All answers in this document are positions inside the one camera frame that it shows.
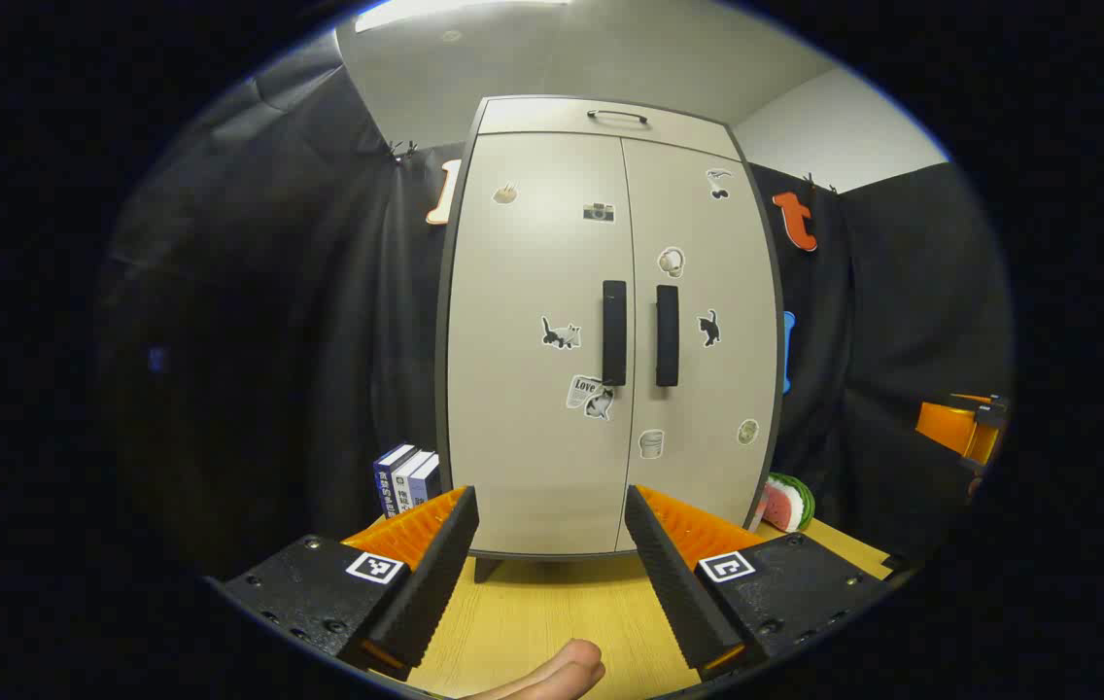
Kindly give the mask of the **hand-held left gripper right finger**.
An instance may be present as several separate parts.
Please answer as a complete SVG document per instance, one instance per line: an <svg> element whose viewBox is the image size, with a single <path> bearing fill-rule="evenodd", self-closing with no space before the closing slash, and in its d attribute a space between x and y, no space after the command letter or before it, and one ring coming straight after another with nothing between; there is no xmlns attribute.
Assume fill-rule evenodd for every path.
<svg viewBox="0 0 1104 700"><path fill-rule="evenodd" d="M682 659L704 682L786 661L891 594L809 535L762 538L640 484L628 488L624 523Z"/></svg>

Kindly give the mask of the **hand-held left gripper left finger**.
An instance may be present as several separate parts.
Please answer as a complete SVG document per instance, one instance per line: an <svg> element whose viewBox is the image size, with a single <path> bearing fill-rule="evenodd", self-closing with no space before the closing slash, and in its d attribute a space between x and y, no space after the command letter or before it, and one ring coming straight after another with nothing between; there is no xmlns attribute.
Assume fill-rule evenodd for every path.
<svg viewBox="0 0 1104 700"><path fill-rule="evenodd" d="M222 594L285 641L405 682L422 665L478 528L475 488L431 498L355 535L302 535Z"/></svg>

